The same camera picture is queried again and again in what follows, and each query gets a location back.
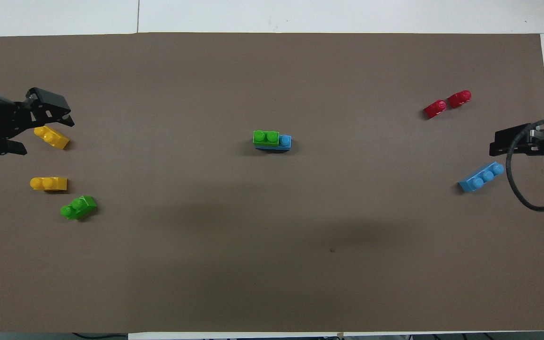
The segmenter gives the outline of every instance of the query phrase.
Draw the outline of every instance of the brown mat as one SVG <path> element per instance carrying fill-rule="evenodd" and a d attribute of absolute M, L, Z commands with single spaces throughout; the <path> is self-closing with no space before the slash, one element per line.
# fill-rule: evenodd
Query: brown mat
<path fill-rule="evenodd" d="M 0 38 L 0 93 L 33 86 L 76 125 L 0 157 L 0 332 L 544 330 L 544 213 L 456 185 L 544 118 L 536 34 Z M 514 162 L 539 204 L 542 163 Z"/>

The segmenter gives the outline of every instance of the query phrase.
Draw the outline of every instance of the building block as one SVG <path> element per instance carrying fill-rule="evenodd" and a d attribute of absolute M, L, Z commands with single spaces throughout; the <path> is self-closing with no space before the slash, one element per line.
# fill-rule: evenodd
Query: building block
<path fill-rule="evenodd" d="M 427 116 L 431 119 L 438 116 L 438 114 L 440 114 L 440 112 L 442 112 L 443 110 L 446 110 L 446 107 L 447 107 L 446 102 L 440 99 L 439 101 L 435 101 L 432 105 L 426 107 L 423 110 L 425 111 Z"/>
<path fill-rule="evenodd" d="M 449 97 L 450 107 L 457 108 L 471 100 L 471 92 L 468 90 L 457 92 Z"/>
<path fill-rule="evenodd" d="M 41 137 L 42 140 L 47 144 L 52 145 L 54 148 L 62 150 L 67 146 L 68 138 L 64 137 L 61 133 L 51 127 L 36 127 L 33 132 L 36 136 Z"/>
<path fill-rule="evenodd" d="M 291 149 L 291 136 L 282 134 L 278 138 L 278 146 L 255 146 L 255 149 L 289 151 Z"/>
<path fill-rule="evenodd" d="M 97 206 L 92 196 L 81 196 L 80 198 L 75 198 L 71 204 L 63 206 L 60 209 L 60 214 L 66 217 L 67 220 L 77 220 L 86 213 L 94 210 Z"/>
<path fill-rule="evenodd" d="M 35 177 L 31 180 L 33 190 L 60 191 L 67 189 L 67 179 L 64 177 Z"/>
<path fill-rule="evenodd" d="M 501 164 L 493 161 L 475 170 L 470 176 L 463 178 L 463 180 L 459 181 L 459 185 L 461 185 L 465 192 L 476 191 L 483 187 L 484 183 L 488 183 L 494 177 L 501 175 L 503 170 L 505 169 Z"/>
<path fill-rule="evenodd" d="M 278 146 L 278 131 L 253 131 L 253 145 L 255 146 Z"/>

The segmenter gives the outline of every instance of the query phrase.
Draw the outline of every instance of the curved black cable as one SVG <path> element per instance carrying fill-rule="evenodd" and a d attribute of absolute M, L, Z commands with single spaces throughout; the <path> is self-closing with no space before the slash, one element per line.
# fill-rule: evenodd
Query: curved black cable
<path fill-rule="evenodd" d="M 513 180 L 513 174 L 511 173 L 511 158 L 513 156 L 513 153 L 516 149 L 516 145 L 522 139 L 526 134 L 536 127 L 539 127 L 544 124 L 544 119 L 540 120 L 536 123 L 532 123 L 527 125 L 520 133 L 516 135 L 515 138 L 513 138 L 513 141 L 509 145 L 509 150 L 507 151 L 507 158 L 505 159 L 505 172 L 507 172 L 507 180 L 509 181 L 509 186 L 511 187 L 511 190 L 516 195 L 518 200 L 522 202 L 528 209 L 534 210 L 534 211 L 544 211 L 544 206 L 536 206 L 526 200 L 520 190 L 518 190 L 518 187 L 516 186 L 516 182 Z"/>
<path fill-rule="evenodd" d="M 73 333 L 73 334 L 84 339 L 127 338 L 127 334 L 106 334 L 101 336 L 86 336 L 79 333 Z"/>

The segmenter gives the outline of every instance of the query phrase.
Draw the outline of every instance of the red toy brick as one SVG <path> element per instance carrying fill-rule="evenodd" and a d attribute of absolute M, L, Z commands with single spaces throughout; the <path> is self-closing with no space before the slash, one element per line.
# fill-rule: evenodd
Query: red toy brick
<path fill-rule="evenodd" d="M 471 100 L 471 92 L 464 90 L 457 92 L 449 97 L 449 103 L 452 108 L 458 108 L 459 106 L 467 103 Z"/>
<path fill-rule="evenodd" d="M 440 99 L 435 101 L 432 105 L 423 109 L 429 118 L 434 118 L 440 114 L 443 110 L 446 110 L 446 102 Z"/>

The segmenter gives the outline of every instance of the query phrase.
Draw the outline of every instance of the green brick stud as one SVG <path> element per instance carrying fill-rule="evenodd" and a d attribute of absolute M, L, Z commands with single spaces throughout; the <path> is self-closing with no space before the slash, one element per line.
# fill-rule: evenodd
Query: green brick stud
<path fill-rule="evenodd" d="M 253 131 L 253 145 L 255 146 L 278 146 L 278 131 Z"/>
<path fill-rule="evenodd" d="M 77 220 L 86 213 L 94 210 L 97 206 L 98 205 L 95 204 L 95 200 L 92 196 L 81 196 L 80 198 L 75 198 L 71 204 L 63 206 L 60 209 L 60 213 L 62 216 L 66 217 L 67 220 Z"/>

